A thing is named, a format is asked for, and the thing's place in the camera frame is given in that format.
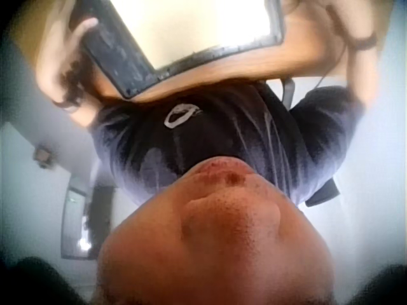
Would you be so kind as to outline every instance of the hand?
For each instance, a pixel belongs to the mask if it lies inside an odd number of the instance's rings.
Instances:
[[[70,33],[68,24],[75,0],[56,0],[45,24],[44,38],[36,64],[39,88],[55,102],[63,102],[67,93],[62,76],[79,59],[79,44],[89,29],[98,24],[96,18],[81,22]]]

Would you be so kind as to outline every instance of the man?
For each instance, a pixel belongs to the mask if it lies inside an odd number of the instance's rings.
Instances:
[[[346,32],[348,88],[313,90],[291,111],[262,83],[102,107],[76,78],[80,39],[97,20],[66,37],[73,2],[50,15],[38,85],[89,128],[117,184],[150,198],[105,242],[95,302],[333,301],[328,249],[296,206],[337,171],[375,96],[368,2],[330,1]]]

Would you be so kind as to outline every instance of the mouth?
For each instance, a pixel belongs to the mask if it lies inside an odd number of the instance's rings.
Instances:
[[[233,172],[237,175],[250,175],[256,173],[248,164],[232,157],[215,157],[205,160],[191,170],[191,174],[212,175],[219,172]]]

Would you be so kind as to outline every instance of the wire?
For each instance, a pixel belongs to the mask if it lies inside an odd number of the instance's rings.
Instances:
[[[346,51],[346,43],[343,43],[343,49],[339,55],[339,57],[336,59],[335,63],[329,67],[329,69],[324,73],[324,75],[321,77],[321,79],[319,80],[319,82],[317,83],[317,85],[314,87],[314,89],[318,88],[318,86],[322,83],[322,81],[326,78],[326,76],[333,70],[336,68],[336,66],[341,62],[341,59],[343,57],[343,55],[345,54]]]

